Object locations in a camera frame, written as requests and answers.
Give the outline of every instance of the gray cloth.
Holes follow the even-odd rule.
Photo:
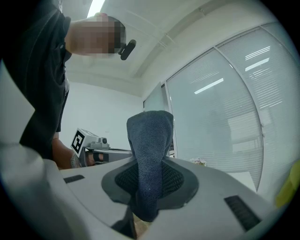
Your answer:
[[[173,139],[173,115],[149,111],[127,121],[130,148],[138,163],[138,190],[133,212],[151,222],[157,215],[157,200],[162,196],[162,158]]]

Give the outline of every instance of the person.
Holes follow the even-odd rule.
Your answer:
[[[63,15],[61,6],[61,0],[32,4],[18,26],[7,29],[11,38],[3,61],[35,108],[20,144],[36,150],[42,158],[54,160],[59,168],[68,169],[77,167],[78,159],[59,140],[69,91],[65,63],[72,54],[108,57],[117,53],[124,42],[125,26],[105,13],[72,22]],[[88,165],[93,165],[93,155],[88,159]]]

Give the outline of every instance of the ceiling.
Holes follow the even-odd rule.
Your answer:
[[[72,21],[86,18],[92,0],[64,0],[63,13]],[[105,0],[102,12],[119,19],[126,27],[127,42],[136,40],[136,47],[126,61],[119,55],[102,59],[73,55],[68,61],[67,73],[92,74],[71,81],[88,83],[123,91],[115,85],[127,84],[134,89],[124,92],[139,95],[137,85],[147,67],[163,50],[176,46],[174,38],[194,21],[205,17],[210,11],[229,0]],[[112,84],[103,85],[102,79]]]

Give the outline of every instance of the white wall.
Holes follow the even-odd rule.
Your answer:
[[[68,79],[76,78],[68,74]],[[77,128],[107,137],[112,148],[130,149],[127,119],[143,111],[140,97],[83,83],[70,82],[60,139],[70,146]]]
[[[256,1],[237,1],[212,11],[194,22],[175,39],[175,47],[165,49],[142,76],[143,100],[158,82],[163,83],[190,61],[230,37],[260,24],[276,21]]]

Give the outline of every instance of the black shirt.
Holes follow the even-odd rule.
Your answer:
[[[39,3],[3,55],[4,63],[23,95],[35,108],[20,144],[52,159],[52,139],[60,122],[68,93],[65,62],[71,54],[65,48],[70,18],[49,1]]]

